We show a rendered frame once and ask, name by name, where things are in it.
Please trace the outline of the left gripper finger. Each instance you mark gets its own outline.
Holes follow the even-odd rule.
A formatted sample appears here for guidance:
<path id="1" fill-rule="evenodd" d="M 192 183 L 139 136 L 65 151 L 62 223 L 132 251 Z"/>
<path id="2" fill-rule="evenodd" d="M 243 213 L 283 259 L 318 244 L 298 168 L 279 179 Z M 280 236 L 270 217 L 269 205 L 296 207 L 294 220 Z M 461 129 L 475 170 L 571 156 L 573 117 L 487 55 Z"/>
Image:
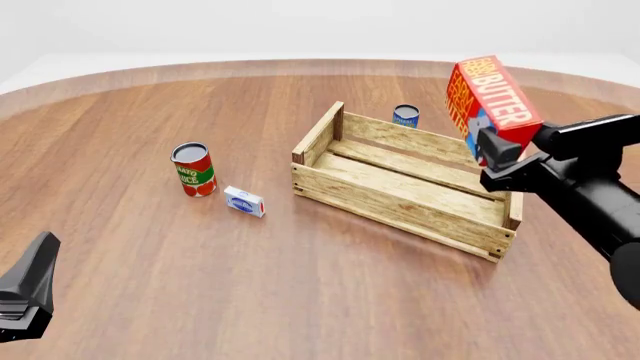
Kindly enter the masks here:
<path id="1" fill-rule="evenodd" d="M 0 276 L 0 312 L 25 312 L 32 307 L 54 310 L 53 273 L 60 245 L 53 233 L 41 233 Z"/>

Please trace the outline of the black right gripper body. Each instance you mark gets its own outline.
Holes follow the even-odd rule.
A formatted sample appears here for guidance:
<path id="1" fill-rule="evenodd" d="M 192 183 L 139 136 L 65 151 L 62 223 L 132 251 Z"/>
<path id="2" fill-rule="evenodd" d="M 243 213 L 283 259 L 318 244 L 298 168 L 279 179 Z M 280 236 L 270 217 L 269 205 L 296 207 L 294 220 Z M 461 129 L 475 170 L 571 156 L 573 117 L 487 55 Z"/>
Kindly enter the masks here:
<path id="1" fill-rule="evenodd" d="M 480 184 L 486 191 L 511 191 L 543 194 L 566 187 L 575 167 L 575 159 L 558 161 L 545 152 L 518 161 L 504 170 L 482 170 Z"/>

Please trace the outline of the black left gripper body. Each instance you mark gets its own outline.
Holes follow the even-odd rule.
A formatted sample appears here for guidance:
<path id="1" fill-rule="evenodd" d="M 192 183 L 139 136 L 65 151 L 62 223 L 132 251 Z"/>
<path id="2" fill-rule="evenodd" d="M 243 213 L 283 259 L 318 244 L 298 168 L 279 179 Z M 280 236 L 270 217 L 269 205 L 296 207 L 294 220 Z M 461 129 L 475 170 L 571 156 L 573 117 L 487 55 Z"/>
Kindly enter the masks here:
<path id="1" fill-rule="evenodd" d="M 0 291 L 0 344 L 42 338 L 52 317 L 50 296 Z"/>

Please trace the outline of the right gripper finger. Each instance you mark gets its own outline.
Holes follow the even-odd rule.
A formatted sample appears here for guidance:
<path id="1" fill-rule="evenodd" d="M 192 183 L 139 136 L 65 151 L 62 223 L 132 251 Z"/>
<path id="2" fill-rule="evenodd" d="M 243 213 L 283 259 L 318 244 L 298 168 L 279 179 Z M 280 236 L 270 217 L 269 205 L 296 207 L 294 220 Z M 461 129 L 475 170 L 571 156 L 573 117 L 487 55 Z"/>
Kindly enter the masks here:
<path id="1" fill-rule="evenodd" d="M 545 123 L 533 143 L 556 160 L 569 160 L 640 143 L 640 114 L 618 114 L 555 126 Z"/>
<path id="2" fill-rule="evenodd" d="M 522 152 L 520 143 L 512 143 L 494 134 L 489 128 L 482 128 L 478 134 L 480 152 L 487 167 L 495 172 L 516 164 Z"/>

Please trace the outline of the red butter box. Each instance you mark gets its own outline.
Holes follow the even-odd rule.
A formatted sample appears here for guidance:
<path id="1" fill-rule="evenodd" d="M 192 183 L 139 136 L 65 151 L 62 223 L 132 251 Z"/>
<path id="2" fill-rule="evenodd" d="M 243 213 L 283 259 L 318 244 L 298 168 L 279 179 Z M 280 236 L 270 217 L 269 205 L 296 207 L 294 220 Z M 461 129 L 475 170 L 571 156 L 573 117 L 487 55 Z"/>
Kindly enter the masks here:
<path id="1" fill-rule="evenodd" d="M 477 163 L 486 167 L 489 152 L 480 144 L 483 129 L 519 152 L 533 139 L 543 121 L 511 74 L 496 56 L 457 62 L 446 88 L 449 117 Z"/>

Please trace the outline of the wooden slat tray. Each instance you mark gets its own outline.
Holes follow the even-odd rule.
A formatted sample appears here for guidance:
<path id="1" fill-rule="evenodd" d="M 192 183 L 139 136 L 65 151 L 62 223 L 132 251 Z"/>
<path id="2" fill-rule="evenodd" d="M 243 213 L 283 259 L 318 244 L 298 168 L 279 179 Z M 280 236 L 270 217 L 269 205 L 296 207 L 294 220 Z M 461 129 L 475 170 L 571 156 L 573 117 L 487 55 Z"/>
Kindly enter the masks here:
<path id="1" fill-rule="evenodd" d="M 292 151 L 295 194 L 501 260 L 523 196 L 489 192 L 460 140 L 348 113 L 335 102 Z"/>

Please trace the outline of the blue printed can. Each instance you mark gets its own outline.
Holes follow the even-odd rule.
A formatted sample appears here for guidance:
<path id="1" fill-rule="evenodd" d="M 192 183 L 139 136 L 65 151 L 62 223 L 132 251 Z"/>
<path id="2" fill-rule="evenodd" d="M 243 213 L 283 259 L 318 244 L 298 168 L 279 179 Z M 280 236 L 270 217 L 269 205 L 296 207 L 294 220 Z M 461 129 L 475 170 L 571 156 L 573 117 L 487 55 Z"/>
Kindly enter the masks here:
<path id="1" fill-rule="evenodd" d="M 417 128 L 420 110 L 410 104 L 400 104 L 393 111 L 392 122 L 408 128 Z"/>

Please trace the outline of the red tomato sauce can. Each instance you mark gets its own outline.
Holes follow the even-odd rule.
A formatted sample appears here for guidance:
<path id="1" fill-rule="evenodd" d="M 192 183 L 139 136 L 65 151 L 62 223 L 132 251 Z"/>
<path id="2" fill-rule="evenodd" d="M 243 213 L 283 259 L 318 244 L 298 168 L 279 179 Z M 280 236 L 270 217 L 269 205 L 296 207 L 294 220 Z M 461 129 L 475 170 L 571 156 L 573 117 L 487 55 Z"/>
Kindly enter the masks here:
<path id="1" fill-rule="evenodd" d="M 177 146 L 171 153 L 171 161 L 188 196 L 206 197 L 217 188 L 209 149 L 203 143 L 189 142 Z"/>

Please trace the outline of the small white printed box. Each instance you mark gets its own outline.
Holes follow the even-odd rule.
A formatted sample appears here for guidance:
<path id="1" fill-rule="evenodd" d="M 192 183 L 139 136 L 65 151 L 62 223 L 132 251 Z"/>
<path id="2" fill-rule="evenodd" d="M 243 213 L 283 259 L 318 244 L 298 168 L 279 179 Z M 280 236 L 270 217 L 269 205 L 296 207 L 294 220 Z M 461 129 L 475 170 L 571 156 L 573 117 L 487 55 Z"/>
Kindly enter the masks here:
<path id="1" fill-rule="evenodd" d="M 224 190 L 227 206 L 249 215 L 262 218 L 265 215 L 264 199 L 239 188 L 228 186 Z"/>

